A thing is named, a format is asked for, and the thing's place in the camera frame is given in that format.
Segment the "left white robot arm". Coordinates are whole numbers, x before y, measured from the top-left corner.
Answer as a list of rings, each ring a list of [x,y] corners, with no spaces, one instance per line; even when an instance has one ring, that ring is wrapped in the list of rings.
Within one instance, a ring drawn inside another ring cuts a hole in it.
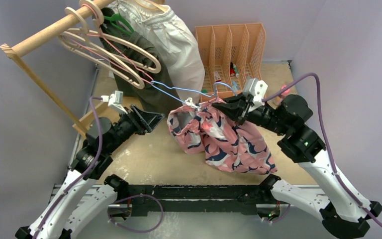
[[[164,117],[135,105],[121,113],[116,123],[96,117],[59,191],[38,219],[17,230],[15,238],[75,239],[109,204],[124,203],[129,184],[116,175],[108,176],[92,196],[81,200],[113,162],[112,153],[134,134],[151,133]]]

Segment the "blue wire hanger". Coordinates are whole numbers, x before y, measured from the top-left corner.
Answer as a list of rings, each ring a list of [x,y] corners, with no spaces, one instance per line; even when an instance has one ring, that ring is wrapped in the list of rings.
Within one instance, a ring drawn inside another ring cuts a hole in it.
[[[171,97],[171,98],[173,98],[173,99],[175,99],[175,100],[177,100],[177,101],[179,101],[180,103],[183,103],[183,104],[185,104],[185,100],[182,100],[181,98],[176,97],[176,96],[170,94],[169,92],[167,92],[167,91],[163,90],[162,88],[158,87],[158,85],[160,85],[160,86],[162,86],[162,87],[164,87],[164,88],[166,88],[168,90],[180,90],[180,91],[192,92],[192,93],[197,93],[197,94],[199,94],[201,96],[205,96],[205,97],[208,97],[208,98],[220,98],[220,92],[218,91],[217,86],[218,85],[223,85],[223,86],[226,86],[227,88],[229,88],[231,90],[231,92],[233,93],[233,95],[237,95],[237,93],[235,93],[233,91],[233,89],[232,89],[232,87],[230,85],[228,85],[226,83],[223,83],[223,82],[217,82],[217,83],[215,82],[215,83],[212,84],[213,86],[215,86],[215,89],[214,89],[214,92],[211,95],[209,95],[207,93],[202,93],[201,91],[197,91],[197,90],[193,90],[193,89],[180,88],[180,87],[170,87],[170,86],[168,86],[168,85],[166,85],[164,83],[161,83],[161,82],[155,81],[155,80],[150,81],[149,84],[153,88],[155,88],[156,90],[162,92],[163,94],[165,94],[165,95],[167,95],[167,96],[169,96],[169,97]]]

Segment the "pink patterned shorts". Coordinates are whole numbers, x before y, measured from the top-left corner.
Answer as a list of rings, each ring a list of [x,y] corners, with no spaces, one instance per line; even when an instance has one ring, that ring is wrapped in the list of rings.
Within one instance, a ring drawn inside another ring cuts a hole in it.
[[[187,154],[205,153],[208,165],[225,172],[267,175],[277,172],[275,159],[261,133],[250,122],[237,125],[213,107],[221,99],[203,102],[199,109],[184,105],[170,111],[167,126]]]

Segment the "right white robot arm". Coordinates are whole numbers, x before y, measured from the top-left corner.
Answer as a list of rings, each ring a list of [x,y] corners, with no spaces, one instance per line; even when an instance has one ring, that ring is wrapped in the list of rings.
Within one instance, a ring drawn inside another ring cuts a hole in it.
[[[259,189],[267,203],[274,199],[290,203],[313,215],[339,239],[357,239],[370,229],[368,220],[382,212],[382,205],[360,194],[338,167],[330,161],[327,146],[306,121],[313,115],[306,100],[288,95],[277,108],[256,107],[252,96],[239,94],[213,106],[235,123],[251,122],[280,135],[281,151],[303,168],[323,194],[309,193],[279,176],[268,176]]]

